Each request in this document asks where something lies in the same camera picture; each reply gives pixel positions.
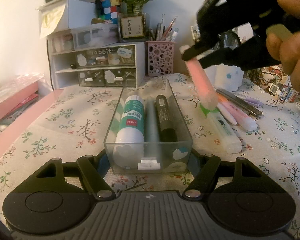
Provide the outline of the person right hand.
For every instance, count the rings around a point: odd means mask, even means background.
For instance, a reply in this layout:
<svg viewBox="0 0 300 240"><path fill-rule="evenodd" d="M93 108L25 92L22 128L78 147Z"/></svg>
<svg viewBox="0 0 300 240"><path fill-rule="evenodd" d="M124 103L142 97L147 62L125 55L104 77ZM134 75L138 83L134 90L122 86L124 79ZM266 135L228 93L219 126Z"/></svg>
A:
<svg viewBox="0 0 300 240"><path fill-rule="evenodd" d="M277 2L285 12L300 18L300 0L277 0ZM300 93L300 32L285 41L270 33L266 45L270 55L281 62L283 71L290 76L292 87Z"/></svg>

